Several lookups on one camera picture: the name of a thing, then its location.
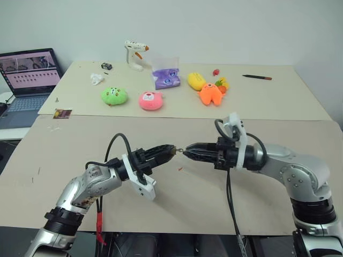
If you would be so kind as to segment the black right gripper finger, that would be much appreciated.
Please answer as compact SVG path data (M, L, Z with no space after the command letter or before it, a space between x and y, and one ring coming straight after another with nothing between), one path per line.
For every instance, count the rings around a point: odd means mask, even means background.
M217 144L208 142L193 143L191 145L188 145L185 149L185 152L216 153L217 151Z
M218 155L213 152L184 151L183 155L191 160L199 162L216 163L218 160Z

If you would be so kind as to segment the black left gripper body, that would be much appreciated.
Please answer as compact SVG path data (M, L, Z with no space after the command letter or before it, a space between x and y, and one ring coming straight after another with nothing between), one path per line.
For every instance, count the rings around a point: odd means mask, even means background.
M151 175L152 169L159 165L156 160L157 155L157 147L150 149L139 148L133 152L133 159L136 163L136 166L143 174Z

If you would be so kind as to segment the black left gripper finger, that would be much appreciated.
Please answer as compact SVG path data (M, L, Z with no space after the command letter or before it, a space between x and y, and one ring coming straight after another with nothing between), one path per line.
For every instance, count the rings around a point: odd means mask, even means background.
M163 165L169 162L174 156L175 154L173 153L160 153L150 160L150 165Z
M159 146L152 147L148 150L145 150L146 157L154 157L160 153L176 154L176 147L175 145L165 144L165 145L159 145Z

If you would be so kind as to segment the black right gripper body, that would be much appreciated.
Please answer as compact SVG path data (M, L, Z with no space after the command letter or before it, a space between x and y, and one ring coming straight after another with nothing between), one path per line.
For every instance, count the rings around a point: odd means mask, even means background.
M238 148L236 143L223 137L218 137L215 145L217 158L214 168L217 170L229 170L236 167L238 159Z

